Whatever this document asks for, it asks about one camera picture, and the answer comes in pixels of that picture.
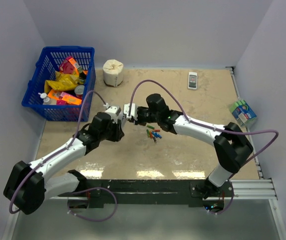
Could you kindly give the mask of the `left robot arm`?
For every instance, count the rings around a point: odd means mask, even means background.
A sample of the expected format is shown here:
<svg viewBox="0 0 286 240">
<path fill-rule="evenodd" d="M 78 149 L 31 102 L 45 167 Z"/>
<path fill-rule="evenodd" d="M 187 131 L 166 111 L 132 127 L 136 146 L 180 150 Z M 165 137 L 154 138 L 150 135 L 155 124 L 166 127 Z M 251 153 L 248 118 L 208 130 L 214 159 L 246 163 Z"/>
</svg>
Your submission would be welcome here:
<svg viewBox="0 0 286 240">
<path fill-rule="evenodd" d="M 3 195 L 10 201 L 9 212 L 29 215 L 44 201 L 65 193 L 81 196 L 86 192 L 86 178 L 77 171 L 55 177 L 65 166 L 98 148 L 103 140 L 118 142 L 124 136 L 124 114 L 108 111 L 97 113 L 64 145 L 48 155 L 25 163 L 17 162 L 9 175 Z"/>
</svg>

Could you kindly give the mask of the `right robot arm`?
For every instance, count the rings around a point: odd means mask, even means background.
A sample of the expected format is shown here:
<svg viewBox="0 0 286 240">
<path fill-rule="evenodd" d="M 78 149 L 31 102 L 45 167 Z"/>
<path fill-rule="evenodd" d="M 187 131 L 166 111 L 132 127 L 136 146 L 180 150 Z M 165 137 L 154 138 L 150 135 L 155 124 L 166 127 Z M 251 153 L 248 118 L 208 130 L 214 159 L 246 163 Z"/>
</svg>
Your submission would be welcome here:
<svg viewBox="0 0 286 240">
<path fill-rule="evenodd" d="M 215 197 L 223 191 L 223 184 L 241 167 L 253 152 L 253 147 L 240 127 L 209 124 L 184 116 L 183 112 L 169 109 L 160 94 L 146 98 L 147 107 L 130 104 L 127 117 L 136 125 L 156 123 L 163 131 L 203 141 L 215 148 L 218 165 L 196 189 L 203 198 Z"/>
</svg>

